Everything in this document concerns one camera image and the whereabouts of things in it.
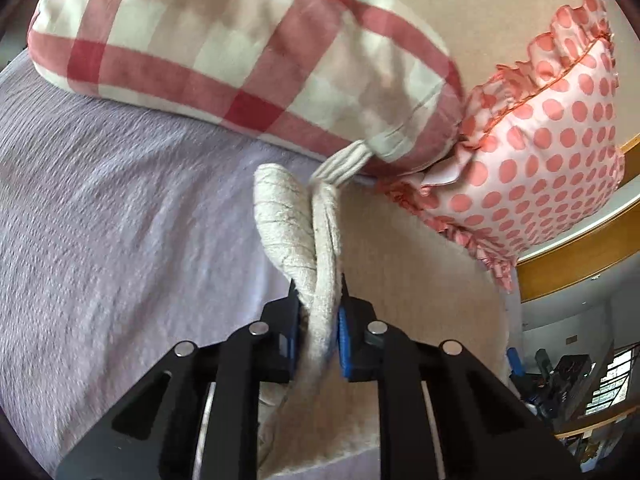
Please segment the beige cable-knit sweater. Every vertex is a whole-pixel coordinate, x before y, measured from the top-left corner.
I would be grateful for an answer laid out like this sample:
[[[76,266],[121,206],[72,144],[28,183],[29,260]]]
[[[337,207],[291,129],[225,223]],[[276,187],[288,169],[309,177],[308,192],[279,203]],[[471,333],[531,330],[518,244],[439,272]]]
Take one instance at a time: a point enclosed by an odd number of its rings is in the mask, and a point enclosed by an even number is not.
[[[331,465],[346,477],[380,443],[378,392],[345,380],[337,362],[337,307],[315,306],[320,276],[316,214],[306,181],[317,163],[267,145],[254,173],[254,217],[262,247],[302,291],[302,354],[288,388],[270,387],[260,433],[258,474],[281,479]],[[508,323],[502,290],[468,251],[404,208],[352,181],[330,191],[333,258],[352,296],[428,344],[462,342],[492,372],[506,368]]]

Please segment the lilac textured bedspread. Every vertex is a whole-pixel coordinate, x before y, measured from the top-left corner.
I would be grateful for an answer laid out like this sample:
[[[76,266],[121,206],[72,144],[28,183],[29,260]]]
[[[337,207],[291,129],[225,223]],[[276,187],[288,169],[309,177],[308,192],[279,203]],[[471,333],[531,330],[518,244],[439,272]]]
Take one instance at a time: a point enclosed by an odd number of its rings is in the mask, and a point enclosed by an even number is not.
[[[304,155],[1,74],[1,406],[55,471],[178,341],[229,336],[288,285],[255,228],[255,169]]]

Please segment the pink polka dot ruffled pillow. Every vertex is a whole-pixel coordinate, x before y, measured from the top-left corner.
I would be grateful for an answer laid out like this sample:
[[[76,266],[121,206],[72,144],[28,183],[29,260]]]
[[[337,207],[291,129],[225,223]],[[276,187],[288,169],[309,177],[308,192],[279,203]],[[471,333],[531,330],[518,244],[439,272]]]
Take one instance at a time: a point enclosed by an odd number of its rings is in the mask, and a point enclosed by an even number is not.
[[[379,188],[510,289],[523,252],[597,212],[620,184],[619,85],[603,0],[561,6],[527,61],[470,92],[452,153]]]

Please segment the red white checked pillow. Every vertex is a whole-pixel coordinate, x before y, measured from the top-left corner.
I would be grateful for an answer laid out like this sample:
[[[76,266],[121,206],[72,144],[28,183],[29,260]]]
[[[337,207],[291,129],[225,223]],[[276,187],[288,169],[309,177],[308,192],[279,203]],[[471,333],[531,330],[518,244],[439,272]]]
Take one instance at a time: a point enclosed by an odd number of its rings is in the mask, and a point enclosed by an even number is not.
[[[443,158],[461,119],[446,44],[400,0],[39,0],[27,45],[66,91],[315,158],[359,141],[380,176]]]

